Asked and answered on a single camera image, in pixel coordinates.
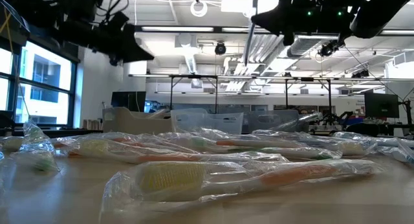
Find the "security camera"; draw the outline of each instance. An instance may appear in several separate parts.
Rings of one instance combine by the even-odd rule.
[[[219,56],[226,53],[226,46],[224,46],[224,42],[218,42],[217,46],[215,46],[214,52],[216,55],[219,55]]]

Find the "wooden table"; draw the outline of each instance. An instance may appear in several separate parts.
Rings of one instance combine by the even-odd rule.
[[[388,171],[232,197],[164,214],[151,223],[414,223],[414,170],[386,157],[370,159]],[[8,192],[0,223],[97,223],[106,182],[132,166],[86,158],[58,164],[61,172],[51,175],[13,163],[3,170]]]

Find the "clear plastic container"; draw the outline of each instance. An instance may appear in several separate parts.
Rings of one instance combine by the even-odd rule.
[[[225,133],[241,134],[243,113],[208,114],[203,109],[171,111],[175,131],[199,131],[201,128],[217,129]]]
[[[248,130],[251,133],[258,129],[276,128],[298,120],[299,113],[296,110],[251,111],[248,114]]]

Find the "computer monitor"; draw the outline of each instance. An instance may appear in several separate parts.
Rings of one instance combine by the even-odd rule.
[[[130,111],[144,112],[145,91],[112,92],[111,105],[113,107],[126,107]]]
[[[398,96],[377,93],[364,93],[365,116],[400,118]]]

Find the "ceiling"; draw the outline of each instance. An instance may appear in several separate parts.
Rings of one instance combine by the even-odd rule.
[[[241,13],[221,12],[221,0],[210,1],[208,11],[203,17],[195,17],[190,12],[190,5],[194,0],[129,0],[124,13],[130,18],[129,22],[136,25],[183,25],[183,26],[248,26],[248,18]],[[107,8],[109,0],[104,0]],[[122,0],[119,8],[127,4]],[[387,24],[386,28],[414,29],[414,5],[404,6],[397,15]],[[183,55],[175,52],[176,33],[138,33],[146,48],[155,55],[155,60],[149,62],[150,69],[178,68],[186,63]],[[223,65],[227,56],[243,54],[246,43],[246,34],[195,34],[199,53],[195,55],[197,64]],[[216,56],[214,48],[218,41],[223,41],[227,52],[224,56]],[[334,76],[356,67],[360,62],[368,62],[370,71],[381,75],[384,71],[384,62],[403,50],[414,49],[414,37],[375,37],[371,39],[348,38],[345,41],[347,49],[340,49],[331,57],[321,59],[316,55],[317,47],[312,49],[298,60],[294,66],[295,76],[312,76],[328,74]]]

